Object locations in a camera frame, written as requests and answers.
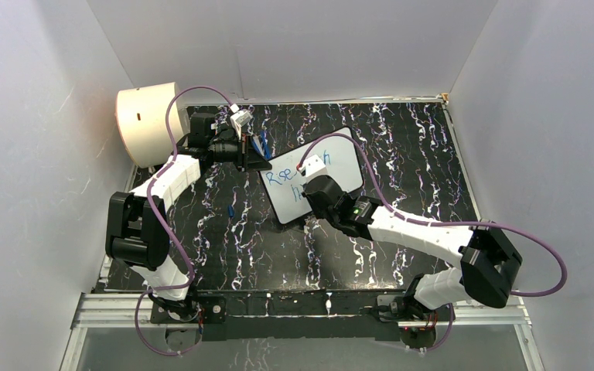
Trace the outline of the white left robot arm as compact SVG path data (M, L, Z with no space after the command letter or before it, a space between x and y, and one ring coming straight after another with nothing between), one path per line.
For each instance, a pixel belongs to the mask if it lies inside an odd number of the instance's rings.
M116 192L108 206L105 252L112 260L128 265L149 285L150 295L169 301L170 311L182 322L200 312L200 301L189 294L195 272L183 247L187 273L169 255L178 243L167 220L168 210L179 196L215 163L229 162L240 172L271 169L260 149L258 137L246 125L251 112L242 109L230 116L229 124L218 125L211 114L194 114L189 131L182 137L167 134L171 149L160 170L130 192Z

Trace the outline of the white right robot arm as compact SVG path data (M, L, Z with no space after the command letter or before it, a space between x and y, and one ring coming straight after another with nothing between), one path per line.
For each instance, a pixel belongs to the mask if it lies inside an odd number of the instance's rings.
M405 311L411 318L426 319L435 309L457 301L506 306L522 257L495 226L441 226L413 214L399 218L379 199L344 192L328 175L307 182L302 194L317 218L349 237L396 243L451 265L410 283Z

